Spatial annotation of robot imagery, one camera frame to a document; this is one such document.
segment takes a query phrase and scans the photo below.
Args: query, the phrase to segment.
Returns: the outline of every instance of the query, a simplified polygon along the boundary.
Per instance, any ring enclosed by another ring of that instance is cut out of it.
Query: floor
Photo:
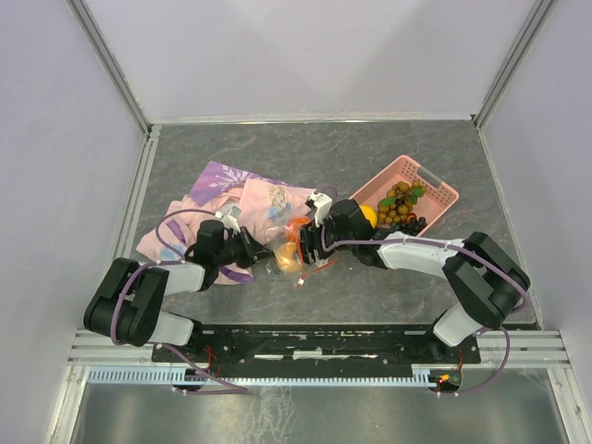
[[[467,384],[488,372],[466,371]],[[251,388],[183,398],[164,386],[90,384],[73,443],[567,444],[546,370],[508,371],[480,395],[413,388]]]
[[[461,199],[426,236],[484,231],[515,256],[481,143],[470,121],[164,126],[135,236],[154,228],[188,192],[209,160],[347,197],[401,154],[448,182]],[[141,259],[134,252],[132,257]],[[383,271],[340,253],[327,272],[294,288],[274,267],[258,264],[250,285],[214,286],[170,297],[164,308],[204,323],[432,323],[455,303],[444,280],[408,270]],[[533,323],[533,310],[509,317]]]

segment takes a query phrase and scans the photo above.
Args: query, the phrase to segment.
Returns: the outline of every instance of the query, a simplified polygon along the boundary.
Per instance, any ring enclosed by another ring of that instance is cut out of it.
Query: pink plastic basket
[[[415,162],[408,155],[398,157],[392,164],[376,174],[368,183],[351,197],[358,204],[377,208],[378,202],[387,197],[387,191],[399,181],[409,184],[418,179],[427,187],[424,196],[419,198],[413,212],[418,217],[425,217],[429,229],[449,208],[459,200],[459,193],[424,166]]]

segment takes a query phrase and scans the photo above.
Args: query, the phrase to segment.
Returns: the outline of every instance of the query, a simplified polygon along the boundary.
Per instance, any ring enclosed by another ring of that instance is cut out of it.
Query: grapes
[[[427,227],[427,223],[425,217],[417,219],[416,217],[411,216],[406,223],[403,219],[399,224],[393,223],[392,227],[395,231],[400,231],[401,233],[409,234],[410,236],[417,236],[425,227]]]
[[[396,231],[402,231],[405,234],[417,235],[427,227],[426,218],[418,217],[413,212],[418,199],[422,193],[427,191],[419,179],[414,179],[411,184],[399,181],[393,184],[387,191],[388,201],[378,206],[378,223],[382,226],[389,226]]]

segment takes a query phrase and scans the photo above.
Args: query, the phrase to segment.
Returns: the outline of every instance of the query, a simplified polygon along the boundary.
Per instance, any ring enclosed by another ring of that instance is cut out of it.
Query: clear plastic bag
[[[276,264],[283,275],[295,286],[303,285],[306,278],[325,269],[334,261],[321,261],[306,264],[303,260],[300,228],[311,219],[307,216],[286,217],[281,225],[271,228],[265,234],[267,247],[273,250]]]

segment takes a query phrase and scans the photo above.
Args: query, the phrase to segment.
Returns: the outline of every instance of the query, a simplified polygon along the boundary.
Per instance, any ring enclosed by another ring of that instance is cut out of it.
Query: purple floral cloth
[[[197,178],[193,184],[189,195],[196,204],[202,206],[222,194],[224,191],[228,191],[232,187],[241,185],[246,179],[260,179],[275,185],[285,185],[289,187],[289,184],[282,180],[263,178],[250,171],[244,171],[243,169],[220,164],[219,162],[211,160],[203,169],[200,177]]]

